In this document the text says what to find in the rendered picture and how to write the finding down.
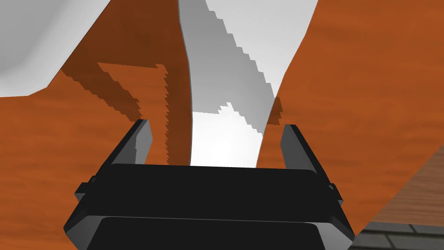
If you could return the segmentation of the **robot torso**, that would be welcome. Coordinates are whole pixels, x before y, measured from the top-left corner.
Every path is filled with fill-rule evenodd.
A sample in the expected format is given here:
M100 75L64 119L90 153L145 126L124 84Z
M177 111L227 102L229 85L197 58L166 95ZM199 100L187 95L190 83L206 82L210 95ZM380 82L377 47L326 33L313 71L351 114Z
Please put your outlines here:
M49 86L110 0L0 0L0 97Z

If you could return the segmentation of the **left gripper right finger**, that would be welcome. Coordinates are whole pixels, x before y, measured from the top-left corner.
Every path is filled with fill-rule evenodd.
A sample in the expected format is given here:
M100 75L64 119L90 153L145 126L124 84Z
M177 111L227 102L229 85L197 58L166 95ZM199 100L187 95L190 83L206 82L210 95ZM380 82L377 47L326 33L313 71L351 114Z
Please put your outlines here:
M286 169L317 172L317 159L296 125L284 125L280 145Z

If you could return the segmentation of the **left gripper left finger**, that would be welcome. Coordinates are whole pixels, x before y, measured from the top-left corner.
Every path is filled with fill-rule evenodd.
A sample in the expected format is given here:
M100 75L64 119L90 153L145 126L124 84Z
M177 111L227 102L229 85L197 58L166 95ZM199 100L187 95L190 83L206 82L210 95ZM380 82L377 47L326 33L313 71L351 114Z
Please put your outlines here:
M148 120L137 120L109 155L110 164L144 164L153 138Z

